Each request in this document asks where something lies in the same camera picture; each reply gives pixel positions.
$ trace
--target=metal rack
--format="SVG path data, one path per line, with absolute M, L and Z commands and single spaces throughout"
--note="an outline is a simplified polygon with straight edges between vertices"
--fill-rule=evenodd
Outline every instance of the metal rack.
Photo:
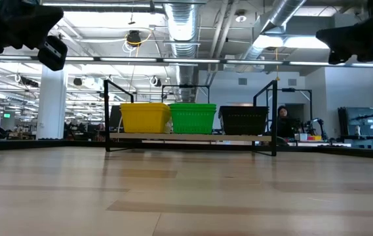
M 104 88 L 104 100 L 105 100 L 105 142 L 106 142 L 106 151 L 111 151 L 110 150 L 110 126 L 109 126 L 109 84 L 114 86 L 115 88 L 119 89 L 120 91 L 124 92 L 125 94 L 130 96 L 130 101 L 131 103 L 134 103 L 134 95 L 126 91 L 125 89 L 117 86 L 114 82 L 110 81 L 109 79 L 105 79 L 103 82 L 103 88 Z
M 273 80 L 269 84 L 267 84 L 261 91 L 259 91 L 254 97 L 253 97 L 253 106 L 257 106 L 257 99 L 258 97 L 266 92 L 266 98 L 269 91 L 272 91 L 272 131 L 271 131 L 271 155 L 274 157 L 277 155 L 277 106 L 278 106 L 278 81 Z
M 127 133 L 111 133 L 110 126 L 109 126 L 109 84 L 113 85 L 120 91 L 123 91 L 127 95 L 131 97 L 131 102 L 134 102 L 134 96 L 125 91 L 123 88 L 118 87 L 116 84 L 112 83 L 109 80 L 104 81 L 104 98 L 105 98 L 105 135 L 106 135 L 106 142 L 105 147 L 106 151 L 111 151 L 110 148 L 121 148 L 112 151 L 121 151 L 126 149 L 134 149 L 134 148 L 167 148 L 167 149 L 207 149 L 207 150 L 251 150 L 253 152 L 259 151 L 271 151 L 272 156 L 277 155 L 277 123 L 274 122 L 273 124 L 273 132 L 271 136 L 237 136 L 237 135 L 206 135 L 206 134 L 127 134 Z M 206 85 L 163 85 L 162 87 L 162 101 L 164 100 L 164 88 L 165 87 L 179 87 L 179 88 L 197 88 L 197 87 L 205 87 L 208 89 L 208 102 L 210 102 L 209 98 L 209 86 Z M 269 87 L 273 88 L 273 109 L 277 109 L 277 81 L 271 81 L 265 88 L 263 88 L 260 92 L 258 92 L 253 97 L 254 106 L 256 106 L 256 99 L 259 95 L 263 92 L 267 91 Z M 272 119 L 274 121 L 277 120 L 277 114 L 274 112 L 272 115 Z M 118 138 L 118 139 L 127 139 L 127 142 L 112 142 L 111 138 Z M 154 143 L 143 143 L 142 140 L 163 140 L 163 141 L 170 141 L 170 140 L 177 140 L 177 141 L 185 141 L 184 144 L 171 144 L 171 143 L 163 143 L 163 144 L 154 144 Z M 211 144 L 212 141 L 245 141 L 245 142 L 252 142 L 251 146 L 243 147 L 243 146 L 235 146 L 235 145 L 220 145 Z M 188 144 L 188 141 L 198 141 L 198 142 L 210 142 L 210 144 Z M 270 148 L 268 147 L 260 147 L 255 145 L 255 141 L 259 142 L 270 142 Z

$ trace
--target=person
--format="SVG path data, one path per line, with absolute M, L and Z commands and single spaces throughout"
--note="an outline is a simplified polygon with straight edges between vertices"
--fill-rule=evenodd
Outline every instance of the person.
M 277 118 L 277 136 L 282 138 L 293 138 L 293 127 L 295 123 L 296 120 L 289 116 L 286 106 L 279 106 Z

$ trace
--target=laundry basket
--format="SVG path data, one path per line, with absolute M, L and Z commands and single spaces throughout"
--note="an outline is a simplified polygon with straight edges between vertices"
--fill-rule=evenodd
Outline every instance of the laundry basket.
M 227 135 L 260 135 L 267 114 L 268 107 L 221 106 L 218 117 Z
M 164 133 L 170 119 L 166 104 L 121 104 L 124 130 L 127 133 Z
M 216 104 L 171 104 L 173 132 L 211 134 Z

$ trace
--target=wooden shelf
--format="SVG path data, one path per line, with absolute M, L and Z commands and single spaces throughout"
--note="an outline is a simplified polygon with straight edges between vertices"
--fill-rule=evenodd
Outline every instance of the wooden shelf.
M 110 138 L 137 138 L 144 140 L 185 140 L 185 141 L 261 141 L 270 142 L 270 136 L 213 135 L 213 134 L 129 134 L 110 133 Z

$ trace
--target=green bin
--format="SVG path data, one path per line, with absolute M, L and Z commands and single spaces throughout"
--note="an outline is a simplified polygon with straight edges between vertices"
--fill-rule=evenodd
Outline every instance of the green bin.
M 211 134 L 216 104 L 171 104 L 176 134 Z

